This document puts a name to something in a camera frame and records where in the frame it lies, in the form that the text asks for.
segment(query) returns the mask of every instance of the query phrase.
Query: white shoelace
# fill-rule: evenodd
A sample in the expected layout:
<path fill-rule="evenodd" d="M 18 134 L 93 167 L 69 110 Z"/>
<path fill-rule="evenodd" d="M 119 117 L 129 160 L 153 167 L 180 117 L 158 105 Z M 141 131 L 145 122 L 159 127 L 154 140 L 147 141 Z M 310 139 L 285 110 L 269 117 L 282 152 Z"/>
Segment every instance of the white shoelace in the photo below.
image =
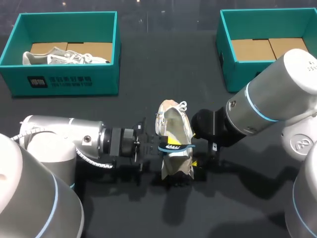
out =
<path fill-rule="evenodd" d="M 80 63 L 80 64 L 90 63 L 93 58 L 91 54 L 82 55 L 74 51 L 67 51 L 67 54 L 65 54 L 65 57 L 67 57 L 66 63 Z"/>

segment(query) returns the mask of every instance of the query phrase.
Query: black surface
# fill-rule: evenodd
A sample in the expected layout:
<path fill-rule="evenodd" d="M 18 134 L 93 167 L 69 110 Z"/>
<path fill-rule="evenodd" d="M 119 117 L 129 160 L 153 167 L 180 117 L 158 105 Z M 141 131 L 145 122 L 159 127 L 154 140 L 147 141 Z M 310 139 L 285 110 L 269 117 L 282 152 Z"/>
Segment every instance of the black surface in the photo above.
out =
<path fill-rule="evenodd" d="M 213 32 L 122 32 L 118 97 L 12 99 L 1 78 L 0 132 L 17 134 L 19 122 L 28 115 L 102 120 L 117 127 L 132 127 L 146 116 L 154 131 L 164 99 L 187 101 L 191 119 L 202 108 L 219 109 L 230 97 Z M 80 163 L 76 190 L 84 205 L 84 237 L 289 237 L 283 209 L 299 165 L 281 147 L 281 127 L 277 124 L 222 151 L 222 158 L 242 167 L 213 168 L 207 182 L 169 191 L 154 173 L 143 175 L 136 186 L 125 182 L 129 173 L 122 170 L 122 181 L 111 184 Z M 204 156 L 207 142 L 194 142 L 195 155 Z M 159 171 L 160 163 L 153 167 Z"/>

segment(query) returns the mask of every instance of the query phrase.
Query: white sneaker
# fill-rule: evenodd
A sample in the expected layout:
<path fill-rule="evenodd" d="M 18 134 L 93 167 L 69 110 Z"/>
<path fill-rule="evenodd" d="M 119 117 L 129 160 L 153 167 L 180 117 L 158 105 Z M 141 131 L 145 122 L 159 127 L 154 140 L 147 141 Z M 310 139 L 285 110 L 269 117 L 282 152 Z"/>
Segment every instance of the white sneaker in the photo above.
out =
<path fill-rule="evenodd" d="M 23 65 L 30 64 L 85 64 L 85 63 L 109 63 L 101 57 L 93 57 L 91 54 L 79 54 L 74 51 L 64 51 L 54 47 L 46 54 L 32 54 L 25 52 L 22 57 Z"/>
<path fill-rule="evenodd" d="M 188 145 L 192 142 L 193 132 L 185 111 L 187 103 L 178 104 L 174 100 L 165 100 L 159 107 L 155 130 L 157 135 L 168 136 L 169 143 Z M 162 179 L 182 171 L 194 178 L 192 167 L 193 149 L 187 148 L 182 152 L 168 153 L 162 164 Z"/>

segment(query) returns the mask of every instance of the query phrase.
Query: shoelace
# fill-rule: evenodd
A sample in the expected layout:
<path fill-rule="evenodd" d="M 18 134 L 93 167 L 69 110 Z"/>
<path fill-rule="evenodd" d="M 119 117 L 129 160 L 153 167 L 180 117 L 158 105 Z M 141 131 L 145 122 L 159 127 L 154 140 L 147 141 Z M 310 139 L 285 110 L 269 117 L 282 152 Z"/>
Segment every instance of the shoelace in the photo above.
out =
<path fill-rule="evenodd" d="M 185 111 L 187 110 L 187 103 L 185 101 L 181 102 L 176 106 L 176 108 L 182 113 L 182 116 L 185 116 Z"/>
<path fill-rule="evenodd" d="M 65 57 L 68 58 L 66 60 L 67 63 L 90 63 L 92 61 L 93 56 L 91 54 L 82 55 L 74 51 L 67 51 Z"/>

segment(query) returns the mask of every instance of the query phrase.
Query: open shoe box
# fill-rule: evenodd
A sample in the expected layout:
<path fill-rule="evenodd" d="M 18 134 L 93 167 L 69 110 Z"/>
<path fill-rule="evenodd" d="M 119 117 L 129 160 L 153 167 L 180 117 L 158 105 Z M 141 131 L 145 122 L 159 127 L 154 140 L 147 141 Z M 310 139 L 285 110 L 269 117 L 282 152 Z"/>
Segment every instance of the open shoe box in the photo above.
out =
<path fill-rule="evenodd" d="M 25 51 L 45 54 L 54 46 L 110 63 L 22 65 Z M 0 57 L 0 74 L 13 97 L 116 95 L 120 55 L 117 12 L 22 13 Z"/>
<path fill-rule="evenodd" d="M 291 49 L 317 56 L 315 8 L 221 10 L 216 46 L 229 92 Z"/>

